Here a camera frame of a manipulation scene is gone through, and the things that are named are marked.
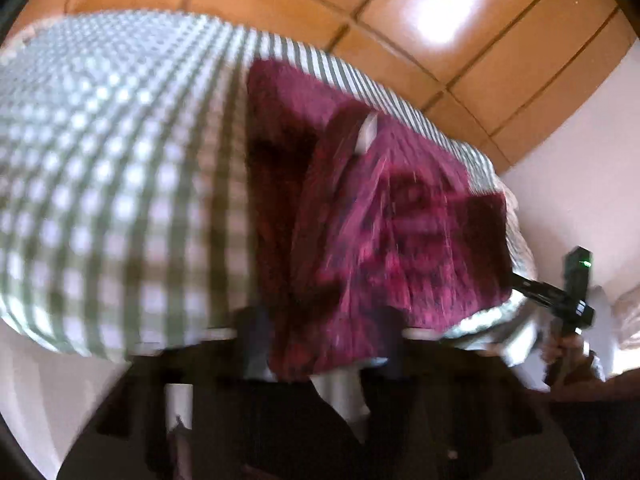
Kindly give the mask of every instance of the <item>checkered bedsheet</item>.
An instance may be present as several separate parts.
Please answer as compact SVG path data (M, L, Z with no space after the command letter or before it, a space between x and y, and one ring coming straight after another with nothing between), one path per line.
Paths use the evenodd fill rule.
M0 317L42 346L122 360L197 342L252 300L245 77L276 57L405 122L501 186L359 70L278 35L153 11L65 18L0 54ZM514 269L532 275L510 209ZM457 336L514 314L476 314Z

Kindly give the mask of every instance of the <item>folded cloth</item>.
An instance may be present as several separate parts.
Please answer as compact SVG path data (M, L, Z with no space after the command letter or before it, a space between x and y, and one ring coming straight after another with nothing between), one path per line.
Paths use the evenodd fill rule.
M254 63L248 97L258 284L276 375L380 356L384 306L409 326L445 331L507 300L502 194L474 195L452 155L286 63Z

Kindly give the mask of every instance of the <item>person's hand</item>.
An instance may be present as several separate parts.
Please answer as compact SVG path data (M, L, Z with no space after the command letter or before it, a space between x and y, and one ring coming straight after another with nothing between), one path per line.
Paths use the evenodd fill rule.
M569 371L583 364L589 359L589 348L585 345L584 338L577 334L549 337L542 345L542 360L547 365L552 365L559 358L569 359L567 363Z

